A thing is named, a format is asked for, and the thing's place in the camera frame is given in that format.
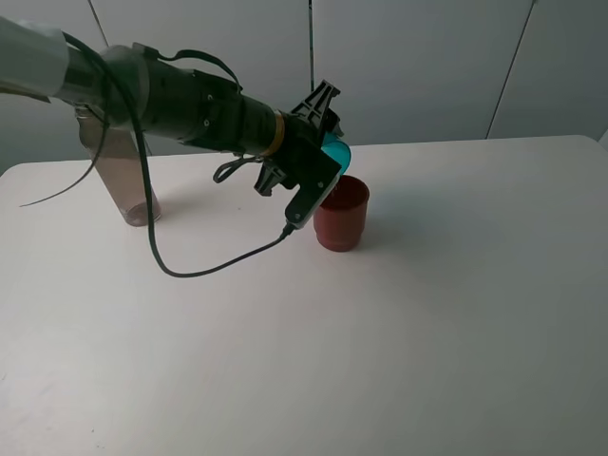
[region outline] transparent cup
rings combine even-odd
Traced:
[[[95,157],[102,138],[103,124],[90,110],[78,108],[80,142],[91,159]],[[140,156],[128,131],[109,128],[105,133],[104,149],[95,163],[108,193],[121,215],[131,226],[147,225],[145,193]],[[152,191],[154,220],[161,216],[161,207]]]

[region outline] red plastic cup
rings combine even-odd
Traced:
[[[319,243],[333,252],[348,252],[361,240],[370,189],[353,176],[342,176],[314,213]]]

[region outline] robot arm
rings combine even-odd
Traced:
[[[13,72],[0,70],[0,86],[10,93],[86,106],[100,117],[106,115],[113,128],[130,129],[116,87],[106,98],[103,73],[53,31],[0,18],[0,58],[19,64]],[[181,56],[211,57],[197,51],[176,57]],[[339,132],[339,119],[330,110],[339,90],[332,85],[323,82],[291,112],[282,112],[243,95],[238,82],[171,66],[168,61],[177,58],[166,59],[151,47],[110,47],[102,58],[127,88],[145,133],[258,157],[262,168],[255,189],[262,196],[270,196],[278,184],[298,186],[285,210],[294,228],[304,226],[337,183],[340,165],[321,150],[326,132]],[[223,65],[217,59],[213,63]],[[46,74],[45,66],[52,68],[49,80],[40,77]]]

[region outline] red cup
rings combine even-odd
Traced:
[[[356,247],[365,228],[370,189],[353,176],[342,176],[314,213],[319,243],[334,252]]]

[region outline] white table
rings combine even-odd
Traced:
[[[608,152],[583,137],[355,147],[362,245],[312,225],[164,275],[87,163],[0,179],[2,455],[608,453]],[[151,160],[161,252],[274,239],[228,156]]]

